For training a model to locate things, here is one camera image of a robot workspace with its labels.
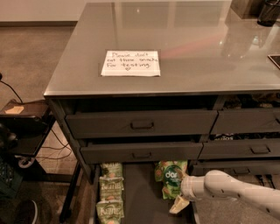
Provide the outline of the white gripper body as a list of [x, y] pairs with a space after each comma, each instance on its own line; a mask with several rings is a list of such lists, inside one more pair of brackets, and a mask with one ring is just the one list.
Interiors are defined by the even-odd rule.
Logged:
[[181, 181], [180, 191], [187, 200], [203, 199], [205, 197], [204, 178], [186, 175]]

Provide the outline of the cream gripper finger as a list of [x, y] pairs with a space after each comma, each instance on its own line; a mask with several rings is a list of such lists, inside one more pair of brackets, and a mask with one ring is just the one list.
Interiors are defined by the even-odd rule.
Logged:
[[174, 200], [174, 204], [171, 206], [169, 213], [178, 214], [180, 211], [185, 209], [189, 204], [190, 201], [188, 199], [185, 199], [182, 196], [178, 195]]

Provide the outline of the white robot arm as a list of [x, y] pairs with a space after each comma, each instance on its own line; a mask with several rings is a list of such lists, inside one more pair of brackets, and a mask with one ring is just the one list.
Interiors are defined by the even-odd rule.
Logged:
[[209, 171], [201, 177], [185, 174], [180, 184], [180, 194], [176, 197], [170, 213], [178, 214], [191, 201], [202, 199], [238, 199], [280, 219], [279, 190], [242, 182], [218, 170]]

